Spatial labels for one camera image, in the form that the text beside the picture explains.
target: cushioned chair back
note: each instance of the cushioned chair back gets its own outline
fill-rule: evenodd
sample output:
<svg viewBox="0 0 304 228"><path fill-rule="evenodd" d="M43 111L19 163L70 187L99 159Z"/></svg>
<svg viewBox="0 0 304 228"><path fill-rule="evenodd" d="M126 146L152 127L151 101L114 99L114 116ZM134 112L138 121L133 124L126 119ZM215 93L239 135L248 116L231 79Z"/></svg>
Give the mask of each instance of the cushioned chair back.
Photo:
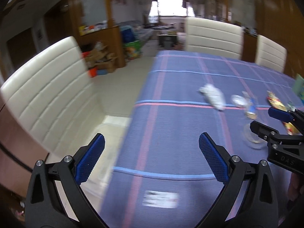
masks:
<svg viewBox="0 0 304 228"><path fill-rule="evenodd" d="M73 37L37 54L13 73L0 90L20 125L58 156L66 152L73 155L101 123L98 118L102 109Z"/></svg>
<svg viewBox="0 0 304 228"><path fill-rule="evenodd" d="M229 23L187 17L185 50L240 59L242 28Z"/></svg>
<svg viewBox="0 0 304 228"><path fill-rule="evenodd" d="M283 72L287 50L272 40L259 35L257 37L257 51L255 63Z"/></svg>

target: blue gripper pad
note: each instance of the blue gripper pad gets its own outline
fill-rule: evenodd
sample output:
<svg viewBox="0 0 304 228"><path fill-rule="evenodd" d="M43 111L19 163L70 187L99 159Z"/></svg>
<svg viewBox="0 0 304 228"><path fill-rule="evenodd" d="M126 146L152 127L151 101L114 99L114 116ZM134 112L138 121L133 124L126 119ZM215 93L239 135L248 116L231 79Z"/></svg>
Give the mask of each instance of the blue gripper pad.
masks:
<svg viewBox="0 0 304 228"><path fill-rule="evenodd" d="M282 111L279 109L275 109L273 107L270 107L268 109L268 115L272 118L275 118L277 120L280 120L282 122L292 122L293 121L293 117L291 116L291 114L289 112L286 111Z"/></svg>
<svg viewBox="0 0 304 228"><path fill-rule="evenodd" d="M105 148L104 145L105 138L100 134L77 164L75 180L78 185L88 180L96 162Z"/></svg>
<svg viewBox="0 0 304 228"><path fill-rule="evenodd" d="M212 142L204 134L201 134L199 137L199 148L205 156L216 180L226 185L229 181L228 166Z"/></svg>

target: human hand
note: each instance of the human hand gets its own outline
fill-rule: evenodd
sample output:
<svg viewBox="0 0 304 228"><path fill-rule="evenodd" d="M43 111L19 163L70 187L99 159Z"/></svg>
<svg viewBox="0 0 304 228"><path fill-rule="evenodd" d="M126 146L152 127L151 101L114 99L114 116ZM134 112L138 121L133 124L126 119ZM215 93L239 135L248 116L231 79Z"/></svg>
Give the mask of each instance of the human hand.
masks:
<svg viewBox="0 0 304 228"><path fill-rule="evenodd" d="M295 201L298 196L304 193L304 176L292 173L287 191L287 196L291 201Z"/></svg>

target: gray couch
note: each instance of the gray couch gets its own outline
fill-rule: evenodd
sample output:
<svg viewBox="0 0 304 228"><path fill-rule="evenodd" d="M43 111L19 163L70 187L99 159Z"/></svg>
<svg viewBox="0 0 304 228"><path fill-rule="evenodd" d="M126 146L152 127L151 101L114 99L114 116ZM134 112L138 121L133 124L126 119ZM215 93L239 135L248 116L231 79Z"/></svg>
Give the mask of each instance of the gray couch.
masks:
<svg viewBox="0 0 304 228"><path fill-rule="evenodd" d="M153 29L137 29L139 26L143 26L140 21L125 21L118 24L119 26L131 26L133 28L134 36L141 42L143 46L153 35Z"/></svg>

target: red object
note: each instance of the red object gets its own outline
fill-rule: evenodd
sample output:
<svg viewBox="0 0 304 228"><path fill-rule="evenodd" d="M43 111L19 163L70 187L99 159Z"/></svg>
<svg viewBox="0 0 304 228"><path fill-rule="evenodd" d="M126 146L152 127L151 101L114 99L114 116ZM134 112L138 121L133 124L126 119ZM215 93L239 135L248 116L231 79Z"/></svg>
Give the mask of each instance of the red object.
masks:
<svg viewBox="0 0 304 228"><path fill-rule="evenodd" d="M86 51L82 53L82 57L85 58L90 54L90 51Z"/></svg>
<svg viewBox="0 0 304 228"><path fill-rule="evenodd" d="M90 76L91 78L97 76L97 68L96 68L96 67L94 67L94 68L92 68L92 69L89 69L89 76Z"/></svg>

